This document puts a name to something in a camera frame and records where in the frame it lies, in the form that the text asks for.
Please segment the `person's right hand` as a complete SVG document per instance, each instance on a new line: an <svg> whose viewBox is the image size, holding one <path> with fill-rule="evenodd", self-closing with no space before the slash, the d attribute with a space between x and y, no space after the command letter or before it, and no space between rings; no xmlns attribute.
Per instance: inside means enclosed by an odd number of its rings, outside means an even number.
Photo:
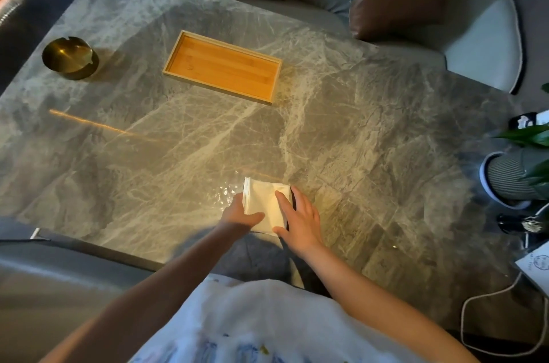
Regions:
<svg viewBox="0 0 549 363"><path fill-rule="evenodd" d="M317 208L310 201L310 213L300 214L283 194L276 191L275 195L280 209L287 218L286 229L289 231L289 240L285 243L294 254L310 264L311 259L326 249Z"/></svg>

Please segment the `person's left hand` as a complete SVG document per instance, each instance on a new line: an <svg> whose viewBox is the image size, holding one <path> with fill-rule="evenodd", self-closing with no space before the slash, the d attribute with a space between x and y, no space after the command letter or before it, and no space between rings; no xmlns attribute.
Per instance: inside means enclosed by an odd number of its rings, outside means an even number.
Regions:
<svg viewBox="0 0 549 363"><path fill-rule="evenodd" d="M246 235L251 231L252 227L241 224L241 217L243 214L245 214L243 193L237 193L234 195L230 206L223 210L216 228L227 231L232 235Z"/></svg>

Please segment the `white napkin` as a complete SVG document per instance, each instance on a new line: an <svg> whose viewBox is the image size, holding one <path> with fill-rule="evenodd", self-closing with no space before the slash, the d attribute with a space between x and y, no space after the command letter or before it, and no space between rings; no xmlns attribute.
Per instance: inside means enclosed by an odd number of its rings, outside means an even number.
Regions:
<svg viewBox="0 0 549 363"><path fill-rule="evenodd" d="M276 237L272 230L274 227L287 226L287 218L280 209L275 192L283 194L293 203L291 186L282 183L263 182L246 177L243 186L242 203L244 214L264 213L263 220L251 228L252 232Z"/></svg>

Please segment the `person's left forearm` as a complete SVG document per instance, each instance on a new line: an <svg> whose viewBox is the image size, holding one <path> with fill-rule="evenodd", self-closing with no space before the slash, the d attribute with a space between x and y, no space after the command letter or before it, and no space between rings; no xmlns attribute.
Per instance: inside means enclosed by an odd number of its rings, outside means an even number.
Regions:
<svg viewBox="0 0 549 363"><path fill-rule="evenodd" d="M251 225L236 221L220 222L68 335L39 363L127 363L250 229Z"/></svg>

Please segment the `person's right forearm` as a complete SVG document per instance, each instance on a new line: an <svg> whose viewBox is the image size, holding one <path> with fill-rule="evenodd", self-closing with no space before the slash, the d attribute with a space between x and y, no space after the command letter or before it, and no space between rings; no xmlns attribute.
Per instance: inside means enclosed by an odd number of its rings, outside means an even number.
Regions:
<svg viewBox="0 0 549 363"><path fill-rule="evenodd" d="M319 277L331 297L352 318L429 363L480 363L448 332L411 305L355 271L327 247L291 247Z"/></svg>

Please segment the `person's white printed shirt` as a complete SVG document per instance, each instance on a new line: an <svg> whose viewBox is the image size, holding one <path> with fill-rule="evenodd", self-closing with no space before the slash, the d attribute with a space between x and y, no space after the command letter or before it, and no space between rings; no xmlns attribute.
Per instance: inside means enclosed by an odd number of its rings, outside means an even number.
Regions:
<svg viewBox="0 0 549 363"><path fill-rule="evenodd" d="M129 363L425 363L334 300L210 274Z"/></svg>

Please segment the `rectangular bamboo tray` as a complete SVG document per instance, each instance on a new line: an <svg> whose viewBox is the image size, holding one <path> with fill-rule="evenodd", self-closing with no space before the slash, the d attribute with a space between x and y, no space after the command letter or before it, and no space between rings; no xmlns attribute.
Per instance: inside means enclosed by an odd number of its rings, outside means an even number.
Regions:
<svg viewBox="0 0 549 363"><path fill-rule="evenodd" d="M282 60L200 34L181 31L163 75L258 103L273 104Z"/></svg>

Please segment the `grey ribbed plant pot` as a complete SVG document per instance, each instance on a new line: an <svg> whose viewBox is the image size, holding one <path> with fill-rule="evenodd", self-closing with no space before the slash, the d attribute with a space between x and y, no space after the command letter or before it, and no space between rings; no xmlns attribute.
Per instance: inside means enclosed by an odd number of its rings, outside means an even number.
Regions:
<svg viewBox="0 0 549 363"><path fill-rule="evenodd" d="M479 179L492 200L511 210L549 202L549 149L492 152L479 167Z"/></svg>

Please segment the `brown leather cushion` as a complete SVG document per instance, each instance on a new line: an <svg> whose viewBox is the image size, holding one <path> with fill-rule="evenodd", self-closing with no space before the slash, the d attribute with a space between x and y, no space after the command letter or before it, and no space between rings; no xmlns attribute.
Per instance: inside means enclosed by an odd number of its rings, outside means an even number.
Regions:
<svg viewBox="0 0 549 363"><path fill-rule="evenodd" d="M378 40L413 26L441 23L445 0L351 0L349 27L353 37Z"/></svg>

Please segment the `black glossy object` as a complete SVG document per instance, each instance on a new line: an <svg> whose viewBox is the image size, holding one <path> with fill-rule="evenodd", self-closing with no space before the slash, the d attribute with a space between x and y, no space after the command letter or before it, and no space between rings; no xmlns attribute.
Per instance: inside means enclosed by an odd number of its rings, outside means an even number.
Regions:
<svg viewBox="0 0 549 363"><path fill-rule="evenodd" d="M504 233L529 233L533 235L549 235L549 216L505 215L499 214L496 222Z"/></svg>

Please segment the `black and white figurine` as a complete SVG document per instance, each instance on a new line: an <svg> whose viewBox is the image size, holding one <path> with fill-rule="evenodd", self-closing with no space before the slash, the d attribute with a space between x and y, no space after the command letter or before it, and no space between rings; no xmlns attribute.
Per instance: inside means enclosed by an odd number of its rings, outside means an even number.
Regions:
<svg viewBox="0 0 549 363"><path fill-rule="evenodd" d="M541 112L526 112L512 117L508 122L509 130L521 130L532 126L549 124L549 109Z"/></svg>

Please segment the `green leafy plant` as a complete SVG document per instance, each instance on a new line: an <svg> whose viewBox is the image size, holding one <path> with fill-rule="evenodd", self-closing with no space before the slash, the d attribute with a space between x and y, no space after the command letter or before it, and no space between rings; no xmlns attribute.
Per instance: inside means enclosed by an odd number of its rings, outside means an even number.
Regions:
<svg viewBox="0 0 549 363"><path fill-rule="evenodd" d="M523 172L520 178L531 186L549 188L549 124L521 130L499 132L495 139L517 145L521 152Z"/></svg>

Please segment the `beige chair with dark trim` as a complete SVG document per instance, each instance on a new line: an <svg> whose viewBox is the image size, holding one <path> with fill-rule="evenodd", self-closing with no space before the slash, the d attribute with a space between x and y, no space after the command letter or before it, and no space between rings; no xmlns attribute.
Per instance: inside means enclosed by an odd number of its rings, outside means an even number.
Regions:
<svg viewBox="0 0 549 363"><path fill-rule="evenodd" d="M523 45L513 0L445 0L443 22L375 42L389 52L514 94Z"/></svg>

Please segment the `round brass ashtray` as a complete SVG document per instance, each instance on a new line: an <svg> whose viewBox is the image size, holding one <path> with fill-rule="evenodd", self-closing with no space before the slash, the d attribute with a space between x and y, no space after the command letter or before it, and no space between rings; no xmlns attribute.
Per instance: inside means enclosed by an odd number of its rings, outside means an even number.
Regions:
<svg viewBox="0 0 549 363"><path fill-rule="evenodd" d="M42 51L46 68L67 80L78 81L93 75L100 59L96 51L81 38L67 36L48 43Z"/></svg>

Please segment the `white printed card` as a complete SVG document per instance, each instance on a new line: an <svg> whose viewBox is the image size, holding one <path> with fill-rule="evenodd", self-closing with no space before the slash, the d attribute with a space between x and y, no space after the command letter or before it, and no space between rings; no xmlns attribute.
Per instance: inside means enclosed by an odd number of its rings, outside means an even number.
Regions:
<svg viewBox="0 0 549 363"><path fill-rule="evenodd" d="M514 263L518 270L549 299L549 239L528 248Z"/></svg>

